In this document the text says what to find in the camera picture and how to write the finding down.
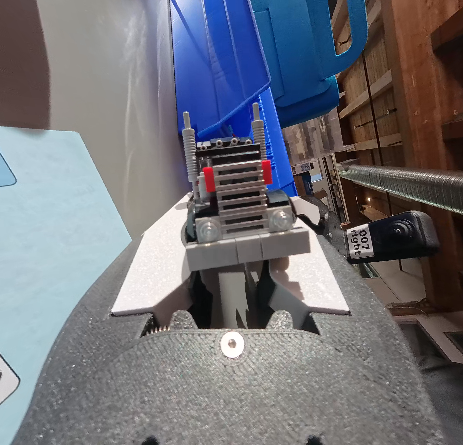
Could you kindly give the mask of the wooden shelf unit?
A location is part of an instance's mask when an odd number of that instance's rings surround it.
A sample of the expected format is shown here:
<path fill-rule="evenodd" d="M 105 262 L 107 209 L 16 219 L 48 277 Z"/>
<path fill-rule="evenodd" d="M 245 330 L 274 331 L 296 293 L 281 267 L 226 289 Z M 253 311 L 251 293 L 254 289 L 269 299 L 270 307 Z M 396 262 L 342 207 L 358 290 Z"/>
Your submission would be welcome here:
<path fill-rule="evenodd" d="M 340 118 L 352 152 L 338 161 L 462 172 L 462 0 L 366 0 L 370 34 L 340 74 Z M 421 260 L 427 307 L 462 310 L 462 214 L 341 179 L 352 224 L 368 211 L 427 213 L 441 250 Z"/>

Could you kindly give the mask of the toy brick truck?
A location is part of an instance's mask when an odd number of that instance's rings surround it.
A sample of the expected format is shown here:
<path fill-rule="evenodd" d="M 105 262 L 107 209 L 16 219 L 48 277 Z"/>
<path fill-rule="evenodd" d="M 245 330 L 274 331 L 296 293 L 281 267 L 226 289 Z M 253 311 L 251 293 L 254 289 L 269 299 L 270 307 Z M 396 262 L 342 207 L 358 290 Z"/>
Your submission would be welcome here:
<path fill-rule="evenodd" d="M 182 137 L 193 196 L 185 227 L 190 271 L 310 252 L 307 227 L 296 225 L 289 196 L 273 184 L 264 122 L 252 105 L 252 137 L 213 139 L 197 147 L 188 112 Z"/>

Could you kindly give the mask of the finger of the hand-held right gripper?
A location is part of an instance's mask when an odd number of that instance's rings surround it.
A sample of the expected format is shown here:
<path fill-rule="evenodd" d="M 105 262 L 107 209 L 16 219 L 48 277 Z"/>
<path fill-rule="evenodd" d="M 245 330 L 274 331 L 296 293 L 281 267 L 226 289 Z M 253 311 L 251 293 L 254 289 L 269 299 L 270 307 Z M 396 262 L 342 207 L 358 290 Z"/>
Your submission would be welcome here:
<path fill-rule="evenodd" d="M 294 215 L 308 227 L 321 227 L 318 206 L 301 197 L 294 197 Z"/>

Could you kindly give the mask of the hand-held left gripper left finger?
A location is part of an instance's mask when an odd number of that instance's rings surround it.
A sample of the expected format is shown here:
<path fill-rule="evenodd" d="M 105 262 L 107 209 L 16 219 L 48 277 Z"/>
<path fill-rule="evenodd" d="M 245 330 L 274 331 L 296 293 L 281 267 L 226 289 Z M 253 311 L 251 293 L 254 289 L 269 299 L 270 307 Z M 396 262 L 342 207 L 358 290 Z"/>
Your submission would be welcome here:
<path fill-rule="evenodd" d="M 144 232 L 113 304 L 113 315 L 151 313 L 158 326 L 168 326 L 174 312 L 192 305 L 182 242 L 188 199 L 185 195 Z"/>

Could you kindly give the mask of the light blue instruction booklet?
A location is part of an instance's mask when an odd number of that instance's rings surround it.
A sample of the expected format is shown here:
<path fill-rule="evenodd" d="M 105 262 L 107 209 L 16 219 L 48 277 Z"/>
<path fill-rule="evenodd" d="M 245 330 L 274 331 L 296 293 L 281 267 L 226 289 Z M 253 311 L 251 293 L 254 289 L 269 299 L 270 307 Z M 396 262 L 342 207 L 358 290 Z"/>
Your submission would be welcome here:
<path fill-rule="evenodd" d="M 77 132 L 1 127 L 1 355 L 20 378 L 1 404 L 9 444 L 55 338 L 130 235 Z"/>

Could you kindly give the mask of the flexible metal duct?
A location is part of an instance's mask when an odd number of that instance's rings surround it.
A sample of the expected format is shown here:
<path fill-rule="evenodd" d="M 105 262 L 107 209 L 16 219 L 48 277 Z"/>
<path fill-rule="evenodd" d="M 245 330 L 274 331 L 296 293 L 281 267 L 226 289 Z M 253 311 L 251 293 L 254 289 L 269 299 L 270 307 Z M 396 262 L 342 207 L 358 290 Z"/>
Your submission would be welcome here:
<path fill-rule="evenodd" d="M 368 166 L 358 161 L 338 163 L 339 175 L 363 186 L 462 215 L 462 171 Z"/>

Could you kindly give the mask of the blue plastic bin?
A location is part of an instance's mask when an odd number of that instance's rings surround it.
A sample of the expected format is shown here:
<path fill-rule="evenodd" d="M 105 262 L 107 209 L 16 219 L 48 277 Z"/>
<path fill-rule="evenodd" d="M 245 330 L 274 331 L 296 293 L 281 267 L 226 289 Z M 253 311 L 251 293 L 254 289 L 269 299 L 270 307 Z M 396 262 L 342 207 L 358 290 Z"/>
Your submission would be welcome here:
<path fill-rule="evenodd" d="M 170 0 L 179 133 L 248 137 L 270 76 L 250 0 Z"/>
<path fill-rule="evenodd" d="M 289 163 L 280 122 L 271 89 L 259 95 L 259 112 L 264 122 L 267 159 L 270 160 L 273 183 L 270 190 L 282 189 L 290 197 L 298 196 Z"/>

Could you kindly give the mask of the teal felt bag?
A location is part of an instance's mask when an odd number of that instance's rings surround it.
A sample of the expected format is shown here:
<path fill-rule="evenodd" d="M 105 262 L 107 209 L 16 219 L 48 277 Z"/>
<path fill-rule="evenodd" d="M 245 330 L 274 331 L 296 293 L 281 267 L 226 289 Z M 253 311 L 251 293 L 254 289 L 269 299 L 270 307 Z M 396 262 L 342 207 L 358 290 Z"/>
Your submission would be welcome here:
<path fill-rule="evenodd" d="M 251 0 L 281 128 L 339 105 L 335 75 L 359 57 L 368 37 L 365 0 L 346 0 L 351 45 L 337 54 L 329 0 Z"/>

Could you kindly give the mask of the clear plastic storage box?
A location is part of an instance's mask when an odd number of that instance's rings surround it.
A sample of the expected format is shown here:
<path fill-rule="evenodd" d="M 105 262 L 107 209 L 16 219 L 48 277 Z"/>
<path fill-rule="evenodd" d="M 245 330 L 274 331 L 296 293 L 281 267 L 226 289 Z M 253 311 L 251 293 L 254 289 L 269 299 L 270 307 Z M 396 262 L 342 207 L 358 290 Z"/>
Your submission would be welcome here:
<path fill-rule="evenodd" d="M 320 117 L 286 127 L 282 135 L 291 166 L 346 150 L 336 108 Z"/>

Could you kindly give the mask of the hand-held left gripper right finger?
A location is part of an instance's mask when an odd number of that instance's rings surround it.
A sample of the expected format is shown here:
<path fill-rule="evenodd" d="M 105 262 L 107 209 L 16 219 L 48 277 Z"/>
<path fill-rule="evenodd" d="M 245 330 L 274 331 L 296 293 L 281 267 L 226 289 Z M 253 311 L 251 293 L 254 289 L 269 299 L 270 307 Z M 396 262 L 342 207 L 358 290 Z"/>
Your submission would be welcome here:
<path fill-rule="evenodd" d="M 348 314 L 348 304 L 320 244 L 323 236 L 299 218 L 295 228 L 305 232 L 296 237 L 296 244 L 302 247 L 302 240 L 307 240 L 309 250 L 269 260 L 269 276 L 275 285 L 269 307 L 289 312 L 294 327 L 303 327 L 306 315 L 312 312 Z"/>

